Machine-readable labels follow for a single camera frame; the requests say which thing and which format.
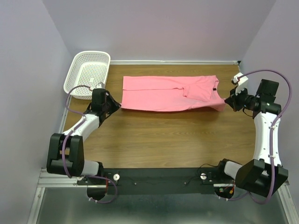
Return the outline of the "white plastic laundry basket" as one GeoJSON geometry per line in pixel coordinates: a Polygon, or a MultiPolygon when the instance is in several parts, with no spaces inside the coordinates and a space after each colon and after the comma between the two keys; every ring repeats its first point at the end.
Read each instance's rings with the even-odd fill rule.
{"type": "Polygon", "coordinates": [[[75,55],[68,70],[64,91],[77,99],[90,100],[92,92],[86,87],[106,85],[111,57],[103,51],[82,51],[75,55]]]}

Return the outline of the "pink t shirt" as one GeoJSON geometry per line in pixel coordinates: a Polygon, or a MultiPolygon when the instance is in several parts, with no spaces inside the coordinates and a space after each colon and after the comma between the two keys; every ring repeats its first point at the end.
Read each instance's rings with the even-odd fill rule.
{"type": "Polygon", "coordinates": [[[218,78],[213,76],[165,77],[141,76],[123,78],[123,109],[180,112],[211,107],[225,109],[225,102],[218,92],[218,78]]]}

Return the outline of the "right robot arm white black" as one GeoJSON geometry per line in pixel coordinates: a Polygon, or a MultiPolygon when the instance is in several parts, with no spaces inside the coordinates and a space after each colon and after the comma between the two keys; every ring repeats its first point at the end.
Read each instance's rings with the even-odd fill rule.
{"type": "Polygon", "coordinates": [[[230,91],[225,103],[233,110],[250,110],[256,129],[253,159],[241,165],[223,159],[215,171],[215,178],[221,183],[234,179],[235,185],[250,193],[263,197],[273,195],[287,180],[288,170],[283,168],[278,154],[278,128],[281,105],[275,103],[279,84],[270,80],[261,80],[255,95],[247,90],[247,77],[235,77],[236,85],[230,91]]]}

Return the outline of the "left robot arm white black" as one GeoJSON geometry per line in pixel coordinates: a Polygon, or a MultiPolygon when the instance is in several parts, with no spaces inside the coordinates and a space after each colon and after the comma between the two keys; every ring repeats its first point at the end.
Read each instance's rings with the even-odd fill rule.
{"type": "Polygon", "coordinates": [[[103,181],[104,168],[101,162],[89,161],[84,157],[84,141],[121,104],[116,102],[110,92],[97,88],[92,91],[92,101],[81,119],[63,133],[54,133],[50,138],[46,169],[48,173],[71,177],[87,176],[93,184],[103,181]]]}

